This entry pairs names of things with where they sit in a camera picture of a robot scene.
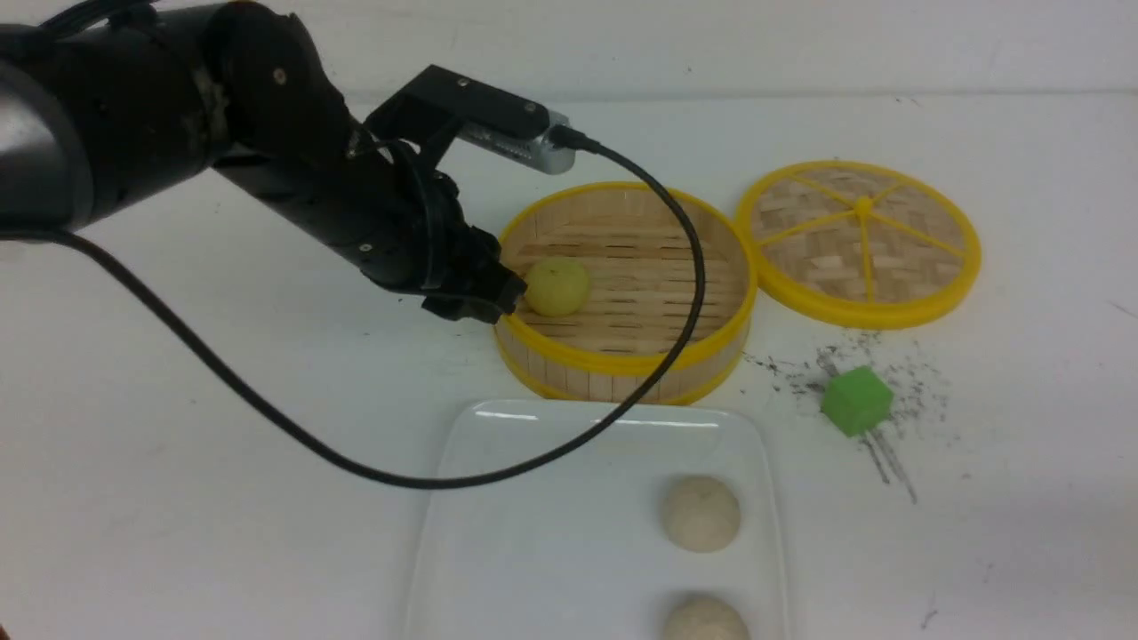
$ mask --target black cable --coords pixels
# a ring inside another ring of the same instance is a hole
[[[152,5],[158,0],[84,0],[48,18],[40,28],[51,34],[55,40],[71,38],[89,26],[105,20],[112,15],[129,9],[135,5]]]
[[[404,140],[377,141],[377,149],[387,149],[387,153],[391,154],[393,159],[398,157],[395,162],[396,167],[402,169],[411,177],[411,182],[414,186],[414,199],[412,204],[419,206],[423,212],[424,236],[427,237],[427,255],[423,261],[426,271],[421,288],[424,290],[437,289],[443,285],[443,280],[445,279],[446,264],[443,256],[446,254],[446,232],[443,230],[443,227],[446,224],[446,221],[428,195],[428,179],[423,175],[423,170],[419,165],[419,156],[411,148],[411,145]]]
[[[679,221],[679,225],[684,229],[684,233],[687,236],[688,243],[691,243],[692,259],[695,266],[695,295],[692,297],[691,311],[687,314],[687,320],[684,322],[683,330],[679,333],[679,337],[676,339],[676,344],[663,356],[659,367],[657,367],[655,370],[644,379],[644,383],[637,387],[632,395],[618,404],[596,425],[561,446],[530,460],[526,460],[525,462],[488,474],[455,478],[415,478],[387,473],[346,458],[318,440],[314,435],[310,434],[304,429],[304,427],[292,421],[292,419],[282,413],[271,402],[254,391],[253,387],[250,387],[244,379],[241,379],[240,376],[237,375],[237,372],[225,364],[225,362],[216,353],[214,353],[213,350],[209,348],[209,346],[206,345],[206,343],[203,342],[203,339],[198,337],[198,335],[195,334],[193,330],[190,329],[190,327],[187,326],[185,322],[182,321],[182,319],[179,318],[178,314],[175,314],[173,310],[171,310],[166,303],[162,301],[162,298],[155,295],[149,287],[139,280],[139,278],[134,276],[134,273],[132,273],[123,263],[118,262],[118,260],[107,253],[106,249],[68,231],[52,229],[0,229],[0,240],[52,243],[75,249],[93,260],[99,266],[107,271],[107,273],[126,287],[126,289],[139,300],[139,302],[154,312],[154,314],[158,317],[158,320],[166,325],[166,327],[168,327],[170,330],[172,330],[174,335],[178,336],[178,338],[182,340],[211,371],[213,371],[229,388],[240,396],[241,400],[247,402],[253,409],[264,416],[265,419],[279,427],[286,434],[292,436],[294,440],[299,442],[308,451],[320,456],[337,468],[362,478],[404,489],[445,490],[483,486],[520,476],[521,474],[553,462],[554,460],[580,449],[587,442],[601,435],[604,429],[612,426],[620,419],[621,416],[632,409],[633,405],[640,402],[644,395],[648,394],[649,389],[659,383],[660,378],[662,378],[668,369],[670,369],[676,362],[676,359],[679,358],[684,347],[687,346],[687,343],[692,339],[692,334],[695,330],[695,322],[699,320],[700,311],[703,309],[703,294],[707,287],[707,274],[704,272],[703,264],[703,248],[700,245],[695,227],[692,224],[691,219],[687,218],[687,214],[684,213],[684,208],[679,205],[679,203],[676,202],[671,194],[669,194],[668,190],[654,178],[649,175],[643,169],[620,154],[569,129],[561,129],[561,131],[558,132],[558,137],[560,141],[556,143],[561,146],[607,157],[627,169],[629,172],[643,180],[649,188],[651,188],[652,191],[668,205],[668,208],[671,210],[676,220]]]

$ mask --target green foam cube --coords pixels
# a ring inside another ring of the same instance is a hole
[[[893,392],[868,367],[858,367],[830,380],[822,412],[843,434],[859,436],[889,418]]]

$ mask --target bamboo steamer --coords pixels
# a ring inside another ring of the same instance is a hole
[[[707,295],[693,340],[644,402],[687,404],[710,393],[743,352],[754,305],[752,249],[723,214],[673,190],[700,235]],[[494,328],[502,358],[545,397],[619,402],[679,336],[694,293],[691,249],[667,206],[634,182],[586,184],[530,205],[502,233],[502,263],[525,274],[571,257],[589,272],[585,306],[538,315],[525,301]]]
[[[980,272],[968,218],[932,187],[872,164],[795,164],[739,205],[759,286],[823,322],[902,329],[955,309]]]

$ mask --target white plate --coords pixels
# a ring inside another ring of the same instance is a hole
[[[440,476],[506,467],[595,424],[609,404],[490,401],[455,421]],[[739,536],[692,553],[663,534],[669,483],[726,482]],[[710,593],[752,640],[790,638],[778,514],[759,432],[724,411],[636,407],[583,449],[503,483],[431,497],[406,640],[658,640],[668,612]]]

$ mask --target yellow-green ball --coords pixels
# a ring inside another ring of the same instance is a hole
[[[588,301],[592,282],[585,265],[571,257],[546,257],[526,273],[526,302],[541,315],[571,315]]]

